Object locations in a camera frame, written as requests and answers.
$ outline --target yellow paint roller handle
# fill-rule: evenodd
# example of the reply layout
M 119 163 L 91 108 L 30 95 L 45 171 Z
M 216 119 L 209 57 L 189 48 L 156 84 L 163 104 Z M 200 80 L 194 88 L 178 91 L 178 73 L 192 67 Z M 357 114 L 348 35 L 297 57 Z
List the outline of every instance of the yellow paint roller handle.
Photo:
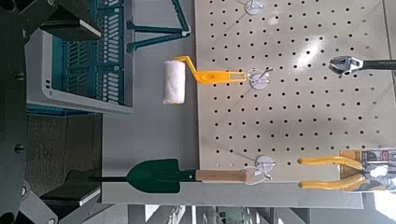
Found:
M 359 161 L 354 161 L 346 157 L 318 157 L 318 158 L 300 158 L 297 160 L 302 165 L 325 165 L 325 164 L 340 164 L 345 165 L 356 170 L 363 170 L 363 165 Z
M 364 180 L 364 176 L 358 174 L 337 181 L 317 181 L 317 180 L 301 181 L 298 184 L 298 186 L 301 189 L 347 189 L 353 185 L 359 184 L 363 180 Z
M 224 72 L 224 71 L 204 71 L 198 72 L 189 56 L 179 56 L 175 60 L 185 62 L 197 82 L 205 84 L 224 83 L 224 82 L 242 82 L 247 80 L 247 74 L 244 72 Z

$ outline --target teal crate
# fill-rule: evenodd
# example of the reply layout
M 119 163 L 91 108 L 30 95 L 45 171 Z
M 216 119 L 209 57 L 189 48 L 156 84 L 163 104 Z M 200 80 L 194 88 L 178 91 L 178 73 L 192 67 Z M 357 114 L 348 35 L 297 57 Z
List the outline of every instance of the teal crate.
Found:
M 101 40 L 77 42 L 54 37 L 52 88 L 124 105 L 122 1 L 92 1 L 91 14 L 103 33 Z

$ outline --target white pegboard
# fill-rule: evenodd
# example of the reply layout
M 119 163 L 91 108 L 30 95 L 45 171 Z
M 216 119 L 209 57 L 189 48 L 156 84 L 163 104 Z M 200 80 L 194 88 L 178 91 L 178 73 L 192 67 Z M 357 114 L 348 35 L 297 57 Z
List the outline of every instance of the white pegboard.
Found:
M 201 169 L 241 169 L 272 157 L 275 181 L 337 179 L 335 166 L 302 166 L 306 156 L 345 148 L 396 146 L 391 72 L 338 77 L 331 57 L 389 58 L 381 0 L 197 0 L 199 70 L 264 70 L 271 84 L 198 86 Z

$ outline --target wall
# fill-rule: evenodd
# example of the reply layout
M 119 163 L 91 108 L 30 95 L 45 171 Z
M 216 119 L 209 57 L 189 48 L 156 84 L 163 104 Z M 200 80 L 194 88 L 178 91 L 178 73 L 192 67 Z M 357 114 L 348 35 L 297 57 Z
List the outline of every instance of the wall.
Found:
M 320 224 L 395 224 L 396 221 L 384 216 L 375 210 L 375 200 L 373 194 L 366 195 L 366 205 L 361 210 L 348 209 L 311 209 L 311 223 Z

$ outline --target floor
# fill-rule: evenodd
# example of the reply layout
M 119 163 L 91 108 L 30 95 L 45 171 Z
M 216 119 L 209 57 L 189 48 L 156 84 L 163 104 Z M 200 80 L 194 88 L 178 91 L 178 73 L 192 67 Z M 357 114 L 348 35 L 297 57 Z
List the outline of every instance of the floor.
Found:
M 102 115 L 29 116 L 26 180 L 37 195 L 56 189 L 71 170 L 102 169 Z

